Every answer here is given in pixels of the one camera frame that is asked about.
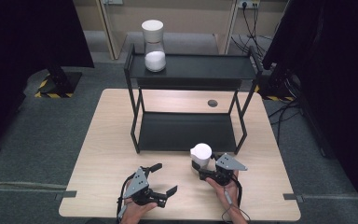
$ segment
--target white cup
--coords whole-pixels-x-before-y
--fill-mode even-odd
[[[198,164],[202,169],[207,168],[212,155],[212,149],[208,145],[199,143],[190,149],[190,153],[192,161]]]

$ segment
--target metal bracket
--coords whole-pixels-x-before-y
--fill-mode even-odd
[[[224,168],[225,170],[242,170],[246,171],[248,168],[236,161],[233,157],[227,153],[223,154],[219,160],[216,161],[216,165]]]
[[[296,200],[298,203],[303,203],[304,202],[304,198],[302,197],[302,195],[295,195],[295,194],[285,193],[285,194],[283,194],[283,198],[285,200]]]
[[[148,186],[149,183],[147,182],[147,178],[145,176],[144,171],[142,170],[142,168],[138,168],[130,185],[128,186],[126,192],[124,193],[124,198],[129,198],[130,196],[132,196],[132,194]]]
[[[62,201],[63,198],[75,198],[77,194],[76,190],[64,191],[63,194],[56,194],[55,200]]]

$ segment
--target black curtain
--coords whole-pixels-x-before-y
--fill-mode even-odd
[[[93,67],[73,1],[0,1],[0,133],[28,77],[53,63]]]
[[[326,1],[320,35],[296,74],[324,137],[358,191],[358,4]]]

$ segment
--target wooden table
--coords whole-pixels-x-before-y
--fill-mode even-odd
[[[144,91],[147,110],[221,112],[230,103],[231,92]],[[247,93],[240,92],[242,100]],[[209,107],[208,100],[218,102]],[[233,113],[234,133],[241,126]],[[117,198],[125,179],[139,166],[162,163],[162,169],[148,177],[153,191],[165,193],[178,185],[178,191],[165,208],[156,208],[145,219],[221,220],[224,212],[213,189],[191,170],[189,152],[141,151],[136,154],[131,136],[133,113],[128,90],[105,90],[89,126],[67,191],[74,198],[63,198],[63,217],[116,217]],[[296,221],[300,212],[293,194],[261,97],[255,95],[245,114],[248,136],[235,156],[248,167],[241,171],[243,186],[241,209],[252,220]]]

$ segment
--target grey floor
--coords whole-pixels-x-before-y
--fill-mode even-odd
[[[76,164],[101,92],[107,88],[125,88],[122,64],[126,50],[130,42],[135,42],[139,49],[143,42],[139,33],[130,34],[120,59],[112,61],[103,33],[86,32],[86,37],[95,68],[64,68],[83,74],[74,96],[36,98],[34,94],[47,71],[32,75],[25,90],[27,97],[0,140],[0,223],[77,224],[90,221],[90,217],[61,217],[58,212],[60,196]],[[241,42],[237,35],[234,39]],[[270,40],[258,39],[267,49]],[[166,34],[164,42],[167,52],[217,53],[212,35]],[[228,53],[242,52],[232,42]],[[268,114],[284,104],[264,101]],[[301,111],[290,109],[285,117],[297,112]],[[273,123],[277,119],[274,116],[270,121]],[[277,136],[277,125],[272,125],[272,129]],[[301,219],[296,223],[358,223],[355,189],[339,162],[321,155],[301,113],[282,123],[279,140],[282,159],[301,211]],[[113,219],[101,220],[114,223]]]

